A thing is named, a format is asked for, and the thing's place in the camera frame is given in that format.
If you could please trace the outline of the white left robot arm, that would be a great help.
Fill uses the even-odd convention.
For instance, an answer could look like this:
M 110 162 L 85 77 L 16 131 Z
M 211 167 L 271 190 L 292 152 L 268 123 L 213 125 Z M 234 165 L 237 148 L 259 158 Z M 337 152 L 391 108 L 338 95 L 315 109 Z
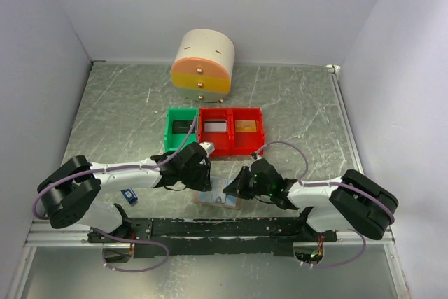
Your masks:
M 99 196 L 108 191 L 168 188 L 177 183 L 196 191 L 211 190 L 210 142 L 193 142 L 182 149 L 123 164 L 90 163 L 83 155 L 67 161 L 37 188 L 37 201 L 52 228 L 75 223 L 98 228 L 114 242 L 125 241 L 131 225 L 119 204 Z

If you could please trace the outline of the tan leather card holder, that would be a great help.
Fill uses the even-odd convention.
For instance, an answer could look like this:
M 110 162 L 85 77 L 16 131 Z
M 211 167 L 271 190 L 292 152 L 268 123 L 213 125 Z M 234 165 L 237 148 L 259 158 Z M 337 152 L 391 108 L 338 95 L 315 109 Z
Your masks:
M 211 191 L 197 191 L 194 203 L 228 209 L 240 208 L 240 199 L 223 192 L 224 188 L 230 185 L 231 182 L 229 179 L 211 177 Z

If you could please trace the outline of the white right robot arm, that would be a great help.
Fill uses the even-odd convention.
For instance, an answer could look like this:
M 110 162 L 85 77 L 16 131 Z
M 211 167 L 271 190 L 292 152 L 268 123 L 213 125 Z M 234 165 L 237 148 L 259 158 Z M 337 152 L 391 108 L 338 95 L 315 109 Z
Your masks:
M 308 209 L 297 224 L 298 236 L 308 242 L 329 230 L 355 230 L 381 240 L 399 205 L 395 195 L 357 170 L 326 181 L 299 181 L 283 178 L 263 158 L 243 167 L 223 192 L 244 200 L 266 196 L 283 210 Z

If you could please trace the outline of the silver card with crest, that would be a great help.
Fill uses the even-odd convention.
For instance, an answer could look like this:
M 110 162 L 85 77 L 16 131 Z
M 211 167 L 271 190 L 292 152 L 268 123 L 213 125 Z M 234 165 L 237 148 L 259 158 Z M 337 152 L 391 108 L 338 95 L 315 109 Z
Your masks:
M 204 122 L 204 131 L 208 133 L 226 133 L 228 124 L 226 120 L 206 120 Z

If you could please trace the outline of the silver VIP card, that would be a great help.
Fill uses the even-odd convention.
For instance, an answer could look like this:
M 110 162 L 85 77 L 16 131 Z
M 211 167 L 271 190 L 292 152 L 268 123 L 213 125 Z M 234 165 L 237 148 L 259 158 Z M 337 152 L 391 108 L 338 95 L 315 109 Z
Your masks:
M 223 189 L 229 184 L 227 179 L 212 178 L 211 179 L 211 201 L 217 204 L 226 203 L 227 195 L 223 192 Z

